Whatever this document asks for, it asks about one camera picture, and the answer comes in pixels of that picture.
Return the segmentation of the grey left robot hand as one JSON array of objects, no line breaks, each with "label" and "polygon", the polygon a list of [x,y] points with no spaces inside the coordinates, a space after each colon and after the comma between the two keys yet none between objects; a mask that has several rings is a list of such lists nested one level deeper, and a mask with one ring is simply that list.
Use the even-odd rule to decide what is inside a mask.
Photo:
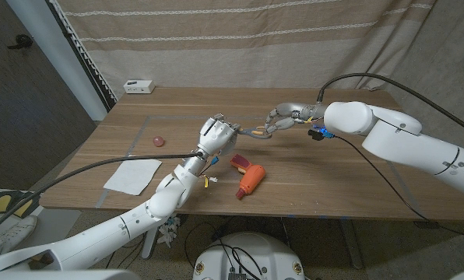
[{"label": "grey left robot hand", "polygon": [[232,152],[240,128],[237,123],[227,122],[222,114],[216,114],[202,126],[199,132],[198,150],[209,156],[226,155]]}]

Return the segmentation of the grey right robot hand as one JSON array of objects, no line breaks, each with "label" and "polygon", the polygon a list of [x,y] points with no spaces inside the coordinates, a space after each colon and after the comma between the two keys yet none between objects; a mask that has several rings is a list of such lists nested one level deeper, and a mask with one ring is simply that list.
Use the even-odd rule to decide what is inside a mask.
[{"label": "grey right robot hand", "polygon": [[295,124],[311,123],[324,117],[326,107],[320,104],[281,103],[269,112],[265,119],[268,135],[278,130],[286,130]]}]

